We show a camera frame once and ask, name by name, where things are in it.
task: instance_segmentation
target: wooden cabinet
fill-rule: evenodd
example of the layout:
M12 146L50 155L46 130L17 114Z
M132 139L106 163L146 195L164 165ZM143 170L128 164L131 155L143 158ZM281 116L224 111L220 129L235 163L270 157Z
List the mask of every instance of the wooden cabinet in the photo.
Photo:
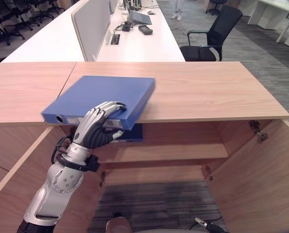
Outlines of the wooden cabinet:
M86 232L104 184L192 180L207 181L231 232L289 230L288 113L244 66L77 63L58 92L87 74L153 77L156 90L139 120L143 142L94 150L102 165L85 174L55 232ZM259 143L250 120L269 138ZM0 233L16 232L64 135L47 127L0 182Z
M206 178L230 232L289 232L289 123L274 120Z
M0 181L47 128L40 113L59 96L74 66L0 64Z

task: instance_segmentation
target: black cable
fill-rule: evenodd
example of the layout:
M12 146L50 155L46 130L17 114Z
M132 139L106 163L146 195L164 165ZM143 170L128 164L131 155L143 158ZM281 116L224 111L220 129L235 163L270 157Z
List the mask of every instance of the black cable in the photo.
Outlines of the black cable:
M64 137L62 137L62 138L59 139L58 143L57 143L56 146L55 146L55 149L53 149L52 154L51 154L51 164L54 164L54 163L55 163L54 159L55 159L55 155L56 155L57 152L59 152L59 153L65 153L65 151L60 150L60 147L62 147L62 143L63 143L64 140L66 140L67 138L70 139L70 140L72 140L72 136L71 136L71 135L67 135L67 136L64 136Z
M210 220L204 220L204 221L205 221L205 222L214 222L214 221L218 221L218 220L220 220L220 219L222 219L222 218L223 218L223 217L221 216L221 217L216 218L216 219L210 219ZM195 227L197 224L198 224L198 222L194 223L192 226L190 226L189 230L192 230L193 227Z

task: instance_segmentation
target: blue binder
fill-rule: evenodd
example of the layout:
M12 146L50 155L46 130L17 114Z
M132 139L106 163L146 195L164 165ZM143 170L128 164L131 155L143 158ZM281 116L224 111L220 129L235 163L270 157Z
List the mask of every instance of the blue binder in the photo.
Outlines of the blue binder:
M105 101L126 104L126 111L109 116L104 126L131 130L155 89L155 79L83 76L49 105L42 115L47 123L78 125L86 112Z

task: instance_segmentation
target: white desk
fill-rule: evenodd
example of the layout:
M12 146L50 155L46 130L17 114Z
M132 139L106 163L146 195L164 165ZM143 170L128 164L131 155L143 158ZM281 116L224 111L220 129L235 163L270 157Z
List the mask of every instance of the white desk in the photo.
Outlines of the white desk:
M277 28L278 24L286 16L286 12L289 12L289 2L282 2L280 0L258 0L248 24L257 24L264 29L273 30ZM280 42L288 27L289 24L281 33L277 42Z
M149 0L142 0L143 6L150 6ZM118 9L111 16L111 32L127 20L127 11ZM163 13L159 8L140 11L142 14L147 14L148 11L153 11L156 15L150 15L152 25L148 25L153 29L152 35L142 34L138 26L135 26L130 32L117 31L120 34L119 45L106 45L105 40L99 51L98 62L184 62L184 57L175 41L173 34L166 22Z
M142 1L149 6L149 0ZM73 27L71 13L82 4L82 0L71 6L60 16L27 40L17 50L11 53L3 62L70 62L84 61L84 57ZM111 15L109 29L122 23L127 16L122 16L122 10L116 8ZM138 28L128 33L120 33L119 45L106 45L105 41L97 56L97 61L108 62L184 62L180 49L171 30L159 8L152 10L153 35L143 35Z

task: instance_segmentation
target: laptop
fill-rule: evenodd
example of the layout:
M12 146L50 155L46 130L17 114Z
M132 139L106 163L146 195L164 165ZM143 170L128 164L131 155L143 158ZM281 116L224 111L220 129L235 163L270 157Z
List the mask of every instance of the laptop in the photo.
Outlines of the laptop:
M124 0L124 5L126 6L128 13L129 13L129 17L131 19L131 21L135 24L152 24L151 19L148 15L145 14L141 14L139 12L136 11L131 11L131 2L128 0Z

